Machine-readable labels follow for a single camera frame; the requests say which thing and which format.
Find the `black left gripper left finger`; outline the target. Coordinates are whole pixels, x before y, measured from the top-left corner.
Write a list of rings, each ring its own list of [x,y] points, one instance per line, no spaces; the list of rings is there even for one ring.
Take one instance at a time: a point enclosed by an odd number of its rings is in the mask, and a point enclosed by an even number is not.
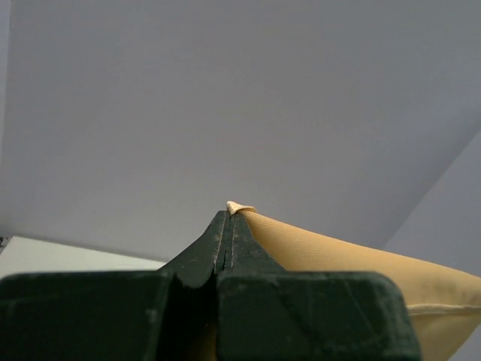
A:
[[[1,282],[3,360],[214,360],[229,218],[155,271],[29,272]]]

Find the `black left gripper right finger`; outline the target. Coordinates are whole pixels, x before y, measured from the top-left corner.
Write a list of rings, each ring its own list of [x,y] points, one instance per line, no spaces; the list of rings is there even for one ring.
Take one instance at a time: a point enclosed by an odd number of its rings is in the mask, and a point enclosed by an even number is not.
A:
[[[289,272],[228,219],[217,275],[220,360],[418,360],[400,290],[375,272]]]

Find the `peach cloth napkin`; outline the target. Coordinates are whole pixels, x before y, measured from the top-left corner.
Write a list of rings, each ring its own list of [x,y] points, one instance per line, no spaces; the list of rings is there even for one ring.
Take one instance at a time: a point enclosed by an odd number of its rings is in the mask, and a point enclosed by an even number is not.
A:
[[[349,243],[266,217],[229,201],[254,239],[289,271],[371,271],[400,289],[424,360],[448,360],[480,325],[480,279],[420,259]]]

